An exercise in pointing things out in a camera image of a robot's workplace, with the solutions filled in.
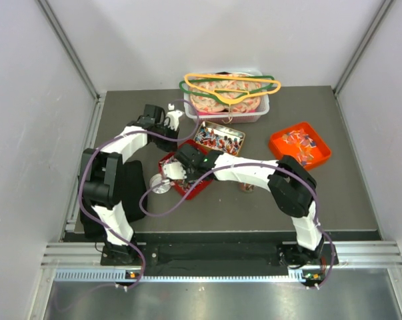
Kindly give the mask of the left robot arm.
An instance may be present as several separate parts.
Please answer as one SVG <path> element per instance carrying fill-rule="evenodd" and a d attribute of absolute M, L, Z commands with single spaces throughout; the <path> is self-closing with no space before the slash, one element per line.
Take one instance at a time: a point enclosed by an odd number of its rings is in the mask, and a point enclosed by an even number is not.
<path fill-rule="evenodd" d="M 78 202 L 83 214 L 104 230 L 104 265 L 129 265 L 141 256 L 124 202 L 145 183 L 131 180 L 126 162 L 150 143 L 166 152 L 176 151 L 182 116 L 172 104 L 167 109 L 146 105 L 143 114 L 112 140 L 84 150 Z"/>

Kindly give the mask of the orange candy tray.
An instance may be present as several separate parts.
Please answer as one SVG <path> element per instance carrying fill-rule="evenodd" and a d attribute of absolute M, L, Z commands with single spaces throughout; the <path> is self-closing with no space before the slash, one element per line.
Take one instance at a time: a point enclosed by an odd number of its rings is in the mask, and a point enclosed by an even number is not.
<path fill-rule="evenodd" d="M 325 164 L 332 155 L 330 148 L 308 122 L 273 133 L 268 148 L 276 159 L 290 155 L 308 171 Z"/>

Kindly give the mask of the red candy tray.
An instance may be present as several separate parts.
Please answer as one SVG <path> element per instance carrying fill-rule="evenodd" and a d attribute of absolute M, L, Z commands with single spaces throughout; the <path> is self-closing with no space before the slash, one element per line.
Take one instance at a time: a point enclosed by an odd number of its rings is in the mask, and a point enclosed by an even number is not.
<path fill-rule="evenodd" d="M 180 144 L 180 146 L 178 146 L 178 149 L 182 148 L 182 146 L 184 146 L 184 145 L 190 145 L 190 146 L 194 147 L 196 150 L 200 151 L 202 154 L 204 154 L 204 155 L 207 154 L 207 150 L 204 147 L 197 144 L 196 142 L 194 142 L 194 140 L 192 140 L 192 139 L 188 139 L 188 140 L 182 142 L 182 144 Z M 175 154 L 175 152 L 170 152 L 158 162 L 158 168 L 159 168 L 160 174 L 164 175 L 163 174 L 163 166 L 164 165 L 175 162 L 174 154 Z M 190 194 L 187 196 L 186 200 L 192 200 L 193 198 L 195 198 L 200 192 L 202 192 L 211 183 L 212 183 L 212 180 L 201 181 L 200 183 L 198 183 L 195 186 L 195 188 L 192 190 L 192 192 L 190 192 Z M 193 182 L 184 182 L 184 180 L 174 180 L 172 183 L 172 186 L 178 192 L 178 194 L 180 194 L 181 196 L 184 196 L 188 192 L 188 190 L 193 186 Z"/>

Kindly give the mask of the clear glass jar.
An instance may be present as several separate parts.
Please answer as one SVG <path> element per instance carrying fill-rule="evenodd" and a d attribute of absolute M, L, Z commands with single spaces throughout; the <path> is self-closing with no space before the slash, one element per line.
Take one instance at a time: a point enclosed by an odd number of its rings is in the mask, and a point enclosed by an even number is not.
<path fill-rule="evenodd" d="M 253 192 L 255 186 L 252 184 L 248 184 L 248 183 L 240 183 L 239 188 L 240 188 L 240 190 L 242 190 L 242 192 L 251 193 L 251 192 Z"/>

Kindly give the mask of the gold candy tin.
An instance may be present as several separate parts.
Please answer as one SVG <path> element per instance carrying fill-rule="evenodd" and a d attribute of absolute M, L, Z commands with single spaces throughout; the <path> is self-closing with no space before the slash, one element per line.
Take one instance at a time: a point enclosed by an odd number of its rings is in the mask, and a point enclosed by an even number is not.
<path fill-rule="evenodd" d="M 203 121 L 193 140 L 204 149 L 238 156 L 245 141 L 245 134 L 224 125 Z"/>

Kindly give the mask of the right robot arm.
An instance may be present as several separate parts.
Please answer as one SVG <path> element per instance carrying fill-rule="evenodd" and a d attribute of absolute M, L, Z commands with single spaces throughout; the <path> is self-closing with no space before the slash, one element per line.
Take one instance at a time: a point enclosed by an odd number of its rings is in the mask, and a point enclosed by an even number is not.
<path fill-rule="evenodd" d="M 174 158 L 175 162 L 163 167 L 168 179 L 234 181 L 270 192 L 296 231 L 296 246 L 280 252 L 283 263 L 302 267 L 322 257 L 325 235 L 317 216 L 317 183 L 295 158 L 286 155 L 278 161 L 261 161 L 222 151 L 204 154 L 190 145 L 182 146 Z"/>

